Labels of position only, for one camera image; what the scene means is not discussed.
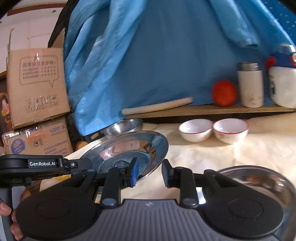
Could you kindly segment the person's left hand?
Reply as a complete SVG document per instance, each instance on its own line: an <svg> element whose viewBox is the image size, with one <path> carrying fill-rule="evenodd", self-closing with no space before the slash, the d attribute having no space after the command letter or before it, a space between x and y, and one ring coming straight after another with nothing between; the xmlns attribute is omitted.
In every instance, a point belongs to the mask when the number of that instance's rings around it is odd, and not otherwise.
<svg viewBox="0 0 296 241"><path fill-rule="evenodd" d="M24 188L1 188L1 240L21 240L23 233L16 221L16 211L13 209L13 197L18 198L18 204L31 194Z"/></svg>

